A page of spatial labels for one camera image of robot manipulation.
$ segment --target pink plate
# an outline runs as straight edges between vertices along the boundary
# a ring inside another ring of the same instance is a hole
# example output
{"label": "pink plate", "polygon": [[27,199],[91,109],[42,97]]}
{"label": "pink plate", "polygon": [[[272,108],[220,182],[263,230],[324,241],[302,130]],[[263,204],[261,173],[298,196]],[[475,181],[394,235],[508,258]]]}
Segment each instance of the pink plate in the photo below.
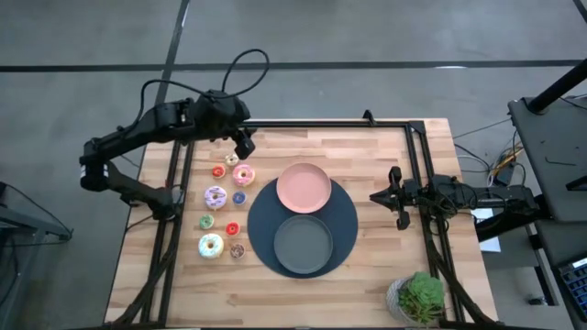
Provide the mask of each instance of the pink plate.
{"label": "pink plate", "polygon": [[277,179],[280,201],[299,214],[318,211],[328,202],[331,192],[332,184],[327,174],[314,164],[294,164]]}

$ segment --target wooden table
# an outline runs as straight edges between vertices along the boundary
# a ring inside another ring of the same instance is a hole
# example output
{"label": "wooden table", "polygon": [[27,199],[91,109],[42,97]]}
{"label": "wooden table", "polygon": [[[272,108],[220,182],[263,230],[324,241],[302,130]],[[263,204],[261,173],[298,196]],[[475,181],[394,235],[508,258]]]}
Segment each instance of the wooden table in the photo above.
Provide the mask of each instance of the wooden table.
{"label": "wooden table", "polygon": [[[426,132],[436,173],[460,177],[448,120],[427,119]],[[230,194],[237,189],[229,175],[215,180],[210,174],[212,167],[232,152],[234,143],[196,143],[167,326],[402,326],[387,312],[384,297],[393,280],[427,270],[422,227],[417,210],[412,208],[412,224],[398,231],[397,215],[370,202],[369,195],[389,185],[387,173],[393,165],[402,168],[404,179],[412,177],[404,131],[272,128],[260,129],[253,140],[257,149],[245,161],[257,172],[255,182],[244,189],[249,200],[243,206],[227,203],[216,212],[206,209],[204,190],[216,184]],[[415,144],[424,178],[426,171],[417,138]],[[142,182],[163,185],[171,150],[172,144],[147,147],[139,176]],[[337,269],[311,280],[286,278],[265,267],[247,235],[248,210],[256,194],[285,167],[302,161],[321,167],[345,188],[359,216],[357,242],[349,257]],[[149,213],[146,207],[133,210],[129,223]],[[203,231],[198,221],[208,213],[216,221],[211,230]],[[236,238],[224,234],[230,221],[242,226]],[[106,321],[116,319],[126,309],[147,279],[155,232],[156,223],[148,221],[127,233]],[[245,257],[234,260],[225,248],[219,259],[201,258],[198,240],[207,233],[225,237],[228,246],[243,244]],[[450,220],[449,240],[460,282],[482,310],[495,319],[492,293],[469,216],[458,215]],[[157,292],[153,308],[158,310]],[[450,308],[448,295],[446,301]]]}

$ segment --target succulent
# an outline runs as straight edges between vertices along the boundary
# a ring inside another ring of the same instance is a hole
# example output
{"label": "succulent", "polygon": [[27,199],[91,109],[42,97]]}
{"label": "succulent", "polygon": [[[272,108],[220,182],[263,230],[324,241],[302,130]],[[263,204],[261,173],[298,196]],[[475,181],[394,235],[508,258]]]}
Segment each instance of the succulent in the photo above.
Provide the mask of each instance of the succulent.
{"label": "succulent", "polygon": [[427,325],[442,314],[444,288],[442,281],[418,271],[399,290],[399,304],[414,321]]}

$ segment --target concrete floor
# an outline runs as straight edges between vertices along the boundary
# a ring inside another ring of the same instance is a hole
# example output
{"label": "concrete floor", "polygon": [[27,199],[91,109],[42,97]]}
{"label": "concrete floor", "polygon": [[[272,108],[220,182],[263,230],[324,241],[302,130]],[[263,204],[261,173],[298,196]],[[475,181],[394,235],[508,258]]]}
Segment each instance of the concrete floor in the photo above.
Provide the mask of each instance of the concrete floor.
{"label": "concrete floor", "polygon": [[[164,63],[180,3],[5,0],[0,65]],[[192,0],[176,62],[230,62],[256,47],[273,61],[579,60],[587,54],[586,33],[571,0]],[[539,93],[568,69],[271,71],[242,99],[256,118],[358,117],[369,108],[377,117],[447,117],[458,135],[506,119],[508,101]],[[234,72],[228,89],[246,86],[257,74]],[[140,85],[160,77],[0,73],[0,180],[75,229],[67,245],[40,250],[20,329],[102,322],[128,208],[114,193],[82,190],[78,157],[88,138],[129,123]],[[176,72],[172,78],[217,88],[222,72]],[[573,92],[587,93],[587,86]],[[155,93],[149,90],[147,105]],[[170,88],[167,99],[188,95]],[[506,123],[459,143],[494,160],[513,132]],[[129,154],[135,162],[140,156],[141,150]],[[137,174],[124,161],[115,162]],[[479,169],[467,160],[461,167]],[[484,178],[467,173],[465,181],[483,184]],[[488,272],[502,321],[569,326],[563,308],[525,304],[528,294],[539,293],[527,269]]]}

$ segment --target potted plant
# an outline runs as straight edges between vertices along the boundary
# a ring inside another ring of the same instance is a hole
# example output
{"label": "potted plant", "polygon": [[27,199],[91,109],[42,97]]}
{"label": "potted plant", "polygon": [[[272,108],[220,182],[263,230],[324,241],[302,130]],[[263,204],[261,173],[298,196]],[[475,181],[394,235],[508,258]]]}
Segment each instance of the potted plant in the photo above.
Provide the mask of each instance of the potted plant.
{"label": "potted plant", "polygon": [[411,326],[431,325],[444,310],[444,288],[439,279],[418,271],[392,283],[386,300],[395,319]]}

